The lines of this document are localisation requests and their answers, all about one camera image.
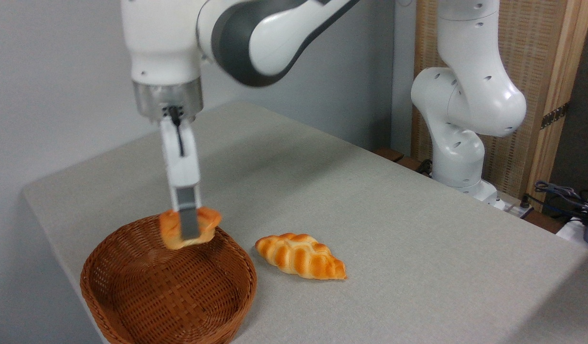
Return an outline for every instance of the white wall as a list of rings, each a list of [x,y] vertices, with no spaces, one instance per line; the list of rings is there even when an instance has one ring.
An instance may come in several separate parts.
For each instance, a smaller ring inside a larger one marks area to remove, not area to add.
[[[394,89],[392,93],[392,136],[394,150],[410,155],[412,87],[415,65],[417,0],[397,0],[394,28]]]
[[[279,85],[205,68],[206,103],[250,100],[388,144],[392,46],[393,3],[361,0]],[[20,191],[152,130],[134,108],[118,1],[0,0],[0,344],[99,342]]]

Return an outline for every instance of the wicker basket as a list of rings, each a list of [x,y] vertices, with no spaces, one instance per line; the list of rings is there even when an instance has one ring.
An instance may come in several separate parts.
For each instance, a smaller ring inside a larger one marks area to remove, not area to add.
[[[109,235],[89,255],[82,295],[113,344],[231,342],[256,291],[248,254],[223,230],[206,244],[168,250],[158,216]]]

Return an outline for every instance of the black cable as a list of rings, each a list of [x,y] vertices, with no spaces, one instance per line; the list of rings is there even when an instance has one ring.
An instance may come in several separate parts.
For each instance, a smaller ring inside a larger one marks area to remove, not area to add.
[[[571,216],[571,217],[582,218],[583,220],[587,220],[588,221],[588,213],[577,212],[577,211],[569,211],[569,210],[566,210],[566,209],[559,209],[557,207],[553,207],[552,205],[547,204],[546,202],[543,202],[543,201],[539,200],[538,198],[535,198],[534,196],[531,196],[531,194],[526,193],[525,196],[527,196],[528,198],[530,198],[531,200],[533,200],[534,202],[536,202],[538,204],[544,205],[545,207],[551,209],[552,211],[556,211],[558,213],[566,214],[566,215]]]

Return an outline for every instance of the metal hinge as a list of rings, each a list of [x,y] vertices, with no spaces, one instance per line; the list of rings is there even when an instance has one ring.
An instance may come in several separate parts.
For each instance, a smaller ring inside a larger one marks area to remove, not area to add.
[[[553,122],[556,122],[558,119],[560,119],[561,117],[565,116],[566,113],[567,113],[567,108],[568,107],[569,107],[569,102],[567,102],[566,104],[563,104],[562,106],[554,109],[549,114],[544,115],[542,117],[542,125],[541,125],[540,129],[544,129],[544,128],[550,126]]]

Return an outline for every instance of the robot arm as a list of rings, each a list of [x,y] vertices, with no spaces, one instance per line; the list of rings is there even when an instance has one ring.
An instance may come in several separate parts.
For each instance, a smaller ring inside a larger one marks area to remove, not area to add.
[[[439,0],[438,53],[449,68],[423,70],[410,93],[432,137],[432,178],[492,205],[497,191],[481,180],[476,133],[509,135],[526,109],[502,65],[498,15],[499,0]]]
[[[198,17],[206,56],[237,81],[267,86],[358,0],[209,0]]]
[[[200,169],[191,122],[203,108],[202,55],[245,85],[271,85],[357,1],[121,0],[137,107],[159,123],[182,239],[200,235]]]

